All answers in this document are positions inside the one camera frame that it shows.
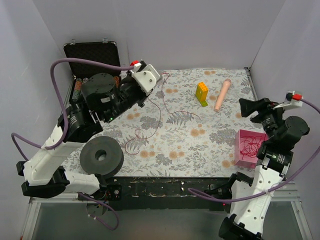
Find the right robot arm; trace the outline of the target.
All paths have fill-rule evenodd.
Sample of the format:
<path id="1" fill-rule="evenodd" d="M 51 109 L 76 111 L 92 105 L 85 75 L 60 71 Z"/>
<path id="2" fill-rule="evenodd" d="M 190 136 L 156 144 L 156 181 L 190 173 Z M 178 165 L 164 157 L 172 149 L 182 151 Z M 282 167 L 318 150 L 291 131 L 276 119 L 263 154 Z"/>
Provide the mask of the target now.
<path id="1" fill-rule="evenodd" d="M 273 188 L 285 178 L 293 159 L 293 148 L 302 136 L 309 133 L 307 123 L 298 116 L 283 119 L 286 110 L 302 106 L 301 95 L 287 96 L 283 103 L 262 98 L 239 100 L 242 117 L 253 112 L 253 123 L 262 124 L 267 135 L 257 151 L 257 164 L 252 182 L 246 182 L 239 173 L 226 186 L 227 195 L 236 200 L 223 220 L 218 235 L 224 240 L 260 240 L 268 207 L 274 195 Z"/>

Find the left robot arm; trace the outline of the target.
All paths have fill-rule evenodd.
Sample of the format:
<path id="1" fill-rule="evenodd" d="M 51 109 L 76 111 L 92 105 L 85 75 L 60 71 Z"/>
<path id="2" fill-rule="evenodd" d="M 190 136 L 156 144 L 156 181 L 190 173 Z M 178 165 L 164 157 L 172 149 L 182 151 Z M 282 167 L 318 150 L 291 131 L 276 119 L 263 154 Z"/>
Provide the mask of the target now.
<path id="1" fill-rule="evenodd" d="M 18 175 L 26 197 L 49 199 L 63 192 L 81 192 L 95 200 L 106 196 L 105 174 L 67 172 L 62 163 L 72 152 L 102 132 L 101 121 L 110 123 L 144 101 L 162 77 L 150 70 L 130 71 L 119 85 L 107 73 L 92 76 L 83 86 L 83 103 L 70 105 L 62 112 L 51 136 L 30 160 L 18 162 Z"/>

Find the black cable spool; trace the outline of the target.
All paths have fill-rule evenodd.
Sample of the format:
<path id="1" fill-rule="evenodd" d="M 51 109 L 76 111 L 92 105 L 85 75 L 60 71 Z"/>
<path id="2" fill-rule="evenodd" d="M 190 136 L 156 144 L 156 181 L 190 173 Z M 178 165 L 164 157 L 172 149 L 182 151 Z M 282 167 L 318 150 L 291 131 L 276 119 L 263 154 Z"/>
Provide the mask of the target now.
<path id="1" fill-rule="evenodd" d="M 86 173 L 99 174 L 107 179 L 116 175 L 122 168 L 124 153 L 114 138 L 99 136 L 84 145 L 79 160 Z"/>

